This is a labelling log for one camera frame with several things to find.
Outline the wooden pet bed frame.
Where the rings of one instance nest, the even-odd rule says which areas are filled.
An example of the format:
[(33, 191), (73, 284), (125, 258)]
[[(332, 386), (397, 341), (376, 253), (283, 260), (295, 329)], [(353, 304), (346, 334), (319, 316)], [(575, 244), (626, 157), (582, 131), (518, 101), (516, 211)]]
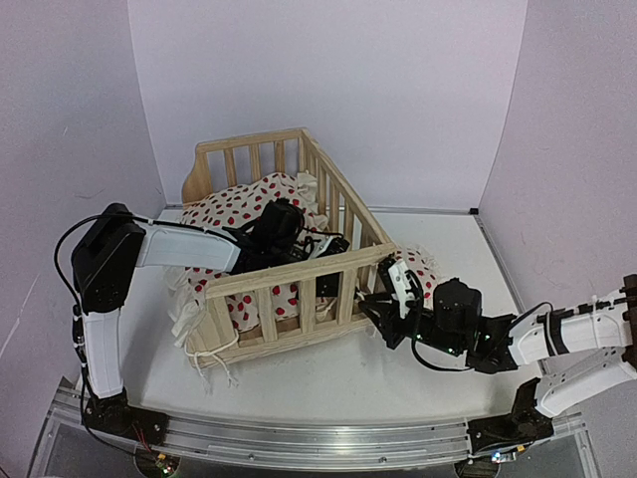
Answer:
[[(367, 325), (358, 297), (371, 292), (373, 271), (395, 245), (311, 133), (304, 128), (236, 136), (199, 143), (193, 168), (182, 187), (183, 210), (206, 196), (273, 173), (308, 173), (318, 181), (318, 212), (327, 216), (324, 232), (343, 234), (349, 249), (296, 264), (217, 279), (205, 292), (207, 315), (182, 348), (191, 364), (203, 368), (304, 348)], [(316, 278), (340, 272), (339, 294), (323, 322), (317, 319)], [(299, 312), (277, 321), (272, 288), (298, 284)], [(260, 324), (240, 333), (225, 299), (256, 293)]]

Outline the strawberry print ruffled mattress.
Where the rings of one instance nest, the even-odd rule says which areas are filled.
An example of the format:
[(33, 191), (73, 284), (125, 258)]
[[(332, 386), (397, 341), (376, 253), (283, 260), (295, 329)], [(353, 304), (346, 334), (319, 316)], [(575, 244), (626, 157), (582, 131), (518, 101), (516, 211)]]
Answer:
[[(313, 231), (326, 230), (328, 219), (319, 213), (318, 181), (308, 173), (291, 176), (273, 173), (247, 185), (239, 184), (206, 196), (198, 203), (185, 207), (179, 222), (205, 228), (229, 226), (239, 228), (260, 217), (270, 201), (283, 197), (303, 211), (305, 226)], [(205, 292), (217, 279), (228, 274), (206, 268), (164, 268), (169, 289), (168, 316), (173, 321), (175, 346), (184, 347), (186, 339), (204, 320), (207, 308), (203, 305)], [(272, 301), (277, 321), (298, 314), (298, 284), (277, 285), (272, 288)], [(253, 291), (230, 295), (225, 299), (233, 326), (240, 333), (260, 324), (258, 301)], [(326, 320), (334, 298), (317, 297), (317, 319)]]

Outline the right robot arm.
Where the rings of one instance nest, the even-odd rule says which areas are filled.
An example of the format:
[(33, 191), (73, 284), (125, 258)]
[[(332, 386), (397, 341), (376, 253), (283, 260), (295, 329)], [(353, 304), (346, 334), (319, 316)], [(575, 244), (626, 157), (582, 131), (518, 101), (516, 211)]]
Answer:
[(413, 272), (387, 275), (385, 291), (366, 295), (359, 307), (388, 348), (409, 341), (414, 358), (443, 372), (419, 352), (425, 345), (464, 357), (465, 371), (496, 374), (548, 358), (579, 352), (589, 357), (563, 372), (519, 388), (516, 408), (502, 418), (501, 431), (522, 441), (540, 423), (581, 401), (636, 377), (636, 278), (602, 299), (568, 309), (542, 302), (526, 312), (487, 317), (482, 295), (454, 278), (428, 292)]

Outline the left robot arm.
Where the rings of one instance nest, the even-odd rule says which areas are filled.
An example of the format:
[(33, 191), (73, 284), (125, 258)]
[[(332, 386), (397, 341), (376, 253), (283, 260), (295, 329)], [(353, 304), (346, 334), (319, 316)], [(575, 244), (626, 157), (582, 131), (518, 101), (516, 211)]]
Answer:
[(239, 227), (180, 224), (133, 215), (122, 203), (85, 219), (89, 230), (62, 279), (74, 300), (73, 341), (94, 416), (113, 435), (133, 427), (133, 413), (116, 397), (120, 374), (118, 321), (133, 274), (150, 266), (201, 267), (238, 275), (345, 252), (341, 233), (313, 231), (287, 199), (269, 202)]

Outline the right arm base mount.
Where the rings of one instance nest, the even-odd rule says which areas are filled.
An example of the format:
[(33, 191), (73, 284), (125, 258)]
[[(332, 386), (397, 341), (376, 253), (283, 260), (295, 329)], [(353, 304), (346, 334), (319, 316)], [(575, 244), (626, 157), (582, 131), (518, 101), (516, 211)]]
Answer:
[(536, 407), (535, 392), (540, 382), (533, 378), (517, 390), (509, 413), (468, 422), (467, 434), (473, 456), (509, 451), (553, 436), (552, 419)]

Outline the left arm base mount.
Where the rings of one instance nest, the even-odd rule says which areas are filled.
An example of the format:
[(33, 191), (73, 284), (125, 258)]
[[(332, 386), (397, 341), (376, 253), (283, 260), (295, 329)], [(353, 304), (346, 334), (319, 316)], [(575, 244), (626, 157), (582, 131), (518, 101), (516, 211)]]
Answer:
[(126, 389), (107, 398), (89, 396), (82, 412), (89, 430), (136, 440), (146, 445), (164, 442), (169, 416), (160, 411), (132, 406)]

